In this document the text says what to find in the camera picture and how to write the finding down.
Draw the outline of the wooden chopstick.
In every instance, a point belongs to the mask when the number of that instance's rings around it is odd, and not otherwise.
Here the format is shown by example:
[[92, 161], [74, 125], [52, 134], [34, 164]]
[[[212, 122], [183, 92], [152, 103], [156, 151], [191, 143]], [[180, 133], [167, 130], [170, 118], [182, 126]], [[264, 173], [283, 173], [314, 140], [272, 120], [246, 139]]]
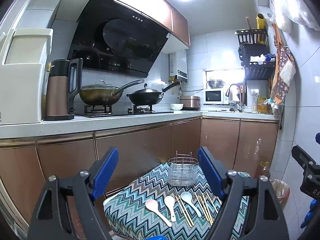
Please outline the wooden chopstick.
[[209, 207], [207, 205], [206, 198], [205, 198], [203, 193], [202, 193], [202, 199], [203, 199], [203, 202], [204, 202], [204, 206], [206, 208], [206, 212], [207, 212], [207, 216], [208, 216], [209, 222], [210, 222], [211, 225], [213, 225], [213, 218], [212, 218], [212, 215], [210, 213], [210, 209], [209, 209]]
[[215, 212], [218, 214], [218, 210], [217, 210], [216, 206], [214, 205], [214, 202], [213, 202], [213, 200], [211, 199], [211, 197], [210, 197], [210, 195], [208, 193], [207, 193], [207, 198], [211, 202], [211, 205], [214, 208]]
[[192, 219], [191, 219], [191, 217], [190, 217], [190, 215], [188, 213], [188, 210], [186, 209], [185, 205], [183, 204], [182, 198], [180, 197], [180, 195], [176, 195], [175, 198], [176, 198], [176, 200], [177, 200], [177, 202], [178, 202], [178, 204], [179, 204], [179, 206], [180, 206], [180, 208], [181, 208], [181, 210], [182, 210], [182, 212], [183, 212], [183, 214], [185, 216], [185, 219], [186, 219], [188, 225], [190, 227], [193, 227], [194, 223], [193, 223], [193, 221], [192, 221]]
[[206, 218], [206, 220], [208, 221], [209, 224], [211, 224], [210, 218], [207, 215], [206, 209], [204, 208], [203, 202], [201, 200], [201, 197], [199, 197], [197, 194], [195, 194], [197, 201], [199, 202], [199, 206], [201, 207], [202, 212], [204, 213], [204, 216]]

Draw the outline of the white ceramic spoon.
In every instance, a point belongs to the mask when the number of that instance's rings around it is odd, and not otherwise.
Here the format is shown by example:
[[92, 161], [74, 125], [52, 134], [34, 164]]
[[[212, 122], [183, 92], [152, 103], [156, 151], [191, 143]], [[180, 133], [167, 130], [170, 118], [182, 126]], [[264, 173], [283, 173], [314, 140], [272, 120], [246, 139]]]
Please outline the white ceramic spoon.
[[182, 199], [184, 202], [186, 202], [188, 205], [190, 205], [191, 208], [193, 208], [193, 210], [196, 212], [196, 214], [197, 214], [198, 217], [201, 217], [201, 216], [202, 216], [202, 214], [201, 214], [201, 212], [199, 211], [199, 209], [193, 204], [193, 202], [192, 202], [192, 199], [193, 199], [193, 198], [192, 198], [192, 195], [191, 195], [190, 192], [187, 192], [187, 191], [183, 192], [183, 193], [181, 194], [181, 199]]
[[161, 220], [163, 220], [163, 222], [168, 226], [168, 227], [172, 227], [172, 223], [165, 218], [159, 211], [158, 209], [158, 202], [154, 199], [149, 199], [145, 202], [145, 207], [152, 211], [153, 213], [155, 213]]
[[164, 198], [164, 203], [169, 209], [171, 222], [176, 222], [176, 216], [174, 212], [175, 199], [172, 196], [166, 196]]

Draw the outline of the kitchen faucet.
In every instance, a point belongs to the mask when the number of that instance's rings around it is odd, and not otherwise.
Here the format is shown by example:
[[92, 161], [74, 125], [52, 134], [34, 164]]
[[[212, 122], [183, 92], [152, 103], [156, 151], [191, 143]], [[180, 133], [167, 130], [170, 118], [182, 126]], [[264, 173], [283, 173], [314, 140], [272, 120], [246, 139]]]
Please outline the kitchen faucet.
[[238, 112], [243, 111], [242, 104], [242, 92], [241, 87], [237, 83], [233, 83], [229, 86], [226, 92], [228, 104], [236, 109]]

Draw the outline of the oil bottle on floor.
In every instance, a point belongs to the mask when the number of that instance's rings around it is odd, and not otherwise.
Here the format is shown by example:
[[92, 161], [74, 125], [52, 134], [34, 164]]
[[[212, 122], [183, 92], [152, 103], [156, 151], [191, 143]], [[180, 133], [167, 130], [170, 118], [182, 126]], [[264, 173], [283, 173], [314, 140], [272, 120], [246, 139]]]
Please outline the oil bottle on floor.
[[267, 178], [270, 178], [270, 170], [269, 170], [269, 162], [268, 161], [262, 161], [260, 163], [261, 166], [261, 176], [266, 176]]

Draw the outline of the zigzag patterned table cloth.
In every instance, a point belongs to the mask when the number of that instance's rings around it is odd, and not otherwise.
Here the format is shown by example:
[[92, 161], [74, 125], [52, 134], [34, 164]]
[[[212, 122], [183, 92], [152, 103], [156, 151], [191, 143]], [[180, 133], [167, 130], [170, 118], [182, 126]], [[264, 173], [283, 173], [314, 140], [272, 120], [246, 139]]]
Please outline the zigzag patterned table cloth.
[[104, 201], [115, 235], [125, 239], [205, 239], [222, 206], [199, 168], [192, 186], [172, 186], [169, 164], [158, 165]]

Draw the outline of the gas stove top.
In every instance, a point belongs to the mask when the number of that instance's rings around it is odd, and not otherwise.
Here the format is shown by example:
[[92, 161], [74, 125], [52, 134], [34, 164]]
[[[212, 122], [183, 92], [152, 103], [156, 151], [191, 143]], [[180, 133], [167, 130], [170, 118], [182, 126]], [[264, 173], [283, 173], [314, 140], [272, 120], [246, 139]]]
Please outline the gas stove top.
[[171, 110], [158, 111], [149, 106], [136, 106], [125, 105], [123, 103], [116, 103], [115, 105], [106, 106], [89, 106], [84, 105], [82, 110], [76, 111], [76, 115], [84, 116], [87, 118], [101, 118], [110, 116], [132, 116], [132, 115], [145, 115], [145, 114], [161, 114], [173, 113]]

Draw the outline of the brass wok with glass lid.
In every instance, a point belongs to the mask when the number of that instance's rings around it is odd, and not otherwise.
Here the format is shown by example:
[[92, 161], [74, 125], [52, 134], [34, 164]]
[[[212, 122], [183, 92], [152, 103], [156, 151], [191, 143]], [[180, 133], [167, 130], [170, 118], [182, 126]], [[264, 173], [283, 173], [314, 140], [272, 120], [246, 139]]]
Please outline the brass wok with glass lid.
[[81, 100], [89, 106], [110, 106], [119, 101], [125, 89], [141, 83], [144, 83], [144, 79], [129, 82], [121, 87], [105, 83], [86, 85], [79, 94]]

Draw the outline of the copper black thermos kettle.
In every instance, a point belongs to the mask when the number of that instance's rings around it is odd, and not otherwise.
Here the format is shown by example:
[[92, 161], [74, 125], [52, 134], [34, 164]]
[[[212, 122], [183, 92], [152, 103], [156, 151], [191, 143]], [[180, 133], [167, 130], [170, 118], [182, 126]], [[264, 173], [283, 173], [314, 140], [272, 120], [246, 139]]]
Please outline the copper black thermos kettle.
[[51, 62], [46, 94], [46, 120], [74, 119], [74, 98], [82, 87], [82, 65], [82, 58]]

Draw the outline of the white bowl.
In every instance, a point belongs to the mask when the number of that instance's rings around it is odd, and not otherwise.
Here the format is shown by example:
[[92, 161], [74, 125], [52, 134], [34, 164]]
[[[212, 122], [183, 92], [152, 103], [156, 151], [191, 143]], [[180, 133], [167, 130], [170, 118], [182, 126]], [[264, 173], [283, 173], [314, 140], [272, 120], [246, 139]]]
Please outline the white bowl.
[[183, 108], [183, 104], [182, 103], [172, 103], [170, 105], [170, 108], [173, 110], [173, 111], [180, 111], [182, 110]]

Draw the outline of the black wok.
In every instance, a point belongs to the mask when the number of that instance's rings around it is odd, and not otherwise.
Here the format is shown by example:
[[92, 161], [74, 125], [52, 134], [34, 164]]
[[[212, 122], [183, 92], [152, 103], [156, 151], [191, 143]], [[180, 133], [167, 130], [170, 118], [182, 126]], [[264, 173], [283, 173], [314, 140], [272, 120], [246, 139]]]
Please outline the black wok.
[[131, 94], [127, 94], [126, 96], [136, 106], [156, 105], [161, 102], [165, 92], [173, 87], [179, 86], [180, 84], [180, 81], [176, 81], [175, 83], [172, 83], [159, 91], [156, 89], [147, 88], [148, 84], [145, 83], [143, 89], [137, 90]]

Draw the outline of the hanging patterned apron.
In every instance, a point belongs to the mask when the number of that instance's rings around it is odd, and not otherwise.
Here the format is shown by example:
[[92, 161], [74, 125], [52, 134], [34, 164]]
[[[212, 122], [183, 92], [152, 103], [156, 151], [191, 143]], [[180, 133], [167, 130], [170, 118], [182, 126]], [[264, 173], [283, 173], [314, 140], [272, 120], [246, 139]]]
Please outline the hanging patterned apron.
[[285, 105], [286, 96], [296, 74], [296, 64], [291, 50], [284, 44], [281, 38], [279, 28], [275, 23], [272, 24], [272, 27], [274, 29], [274, 41], [277, 53], [269, 103], [275, 111], [280, 110], [280, 107]]

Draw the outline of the white storage container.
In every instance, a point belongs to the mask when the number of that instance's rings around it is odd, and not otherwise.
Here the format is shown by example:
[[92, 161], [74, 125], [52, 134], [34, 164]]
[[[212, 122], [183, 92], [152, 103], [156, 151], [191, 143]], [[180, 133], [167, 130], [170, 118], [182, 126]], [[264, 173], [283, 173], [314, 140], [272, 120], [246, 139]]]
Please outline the white storage container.
[[11, 29], [1, 36], [1, 125], [43, 120], [43, 89], [53, 29]]

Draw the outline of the white water heater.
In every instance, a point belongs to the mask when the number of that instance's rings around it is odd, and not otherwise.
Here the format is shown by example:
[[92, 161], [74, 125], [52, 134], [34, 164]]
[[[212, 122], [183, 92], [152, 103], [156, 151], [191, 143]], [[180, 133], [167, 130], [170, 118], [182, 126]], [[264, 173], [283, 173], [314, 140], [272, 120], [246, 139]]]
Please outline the white water heater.
[[187, 53], [185, 50], [178, 50], [169, 54], [169, 76], [174, 80], [188, 81], [187, 76]]

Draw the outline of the black range hood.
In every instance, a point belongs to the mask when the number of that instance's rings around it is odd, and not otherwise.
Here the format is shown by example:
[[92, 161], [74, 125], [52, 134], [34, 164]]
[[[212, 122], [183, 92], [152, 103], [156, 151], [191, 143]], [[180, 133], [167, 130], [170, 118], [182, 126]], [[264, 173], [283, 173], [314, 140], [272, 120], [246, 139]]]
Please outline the black range hood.
[[113, 0], [89, 0], [78, 18], [68, 59], [83, 68], [148, 77], [169, 32]]

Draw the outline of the black wall rack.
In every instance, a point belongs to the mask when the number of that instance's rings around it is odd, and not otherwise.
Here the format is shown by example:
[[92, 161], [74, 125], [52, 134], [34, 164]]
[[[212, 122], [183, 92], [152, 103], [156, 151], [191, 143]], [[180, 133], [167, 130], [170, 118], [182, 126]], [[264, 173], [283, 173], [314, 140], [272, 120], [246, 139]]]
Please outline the black wall rack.
[[268, 80], [275, 69], [270, 55], [266, 29], [242, 29], [235, 32], [239, 42], [239, 59], [245, 80]]

